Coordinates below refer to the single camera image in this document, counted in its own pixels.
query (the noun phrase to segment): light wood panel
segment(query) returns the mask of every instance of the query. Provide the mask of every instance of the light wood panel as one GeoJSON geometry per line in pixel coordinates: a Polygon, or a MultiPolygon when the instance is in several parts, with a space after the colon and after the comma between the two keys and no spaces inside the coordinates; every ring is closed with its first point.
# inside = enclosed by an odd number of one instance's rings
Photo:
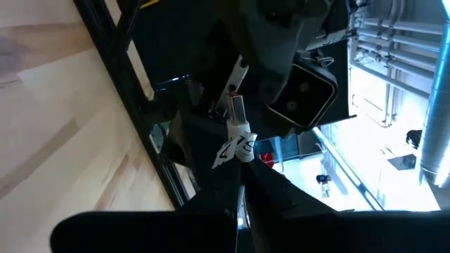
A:
{"type": "Polygon", "coordinates": [[[49,252],[79,212],[173,209],[72,1],[2,1],[0,27],[0,252],[49,252]]]}

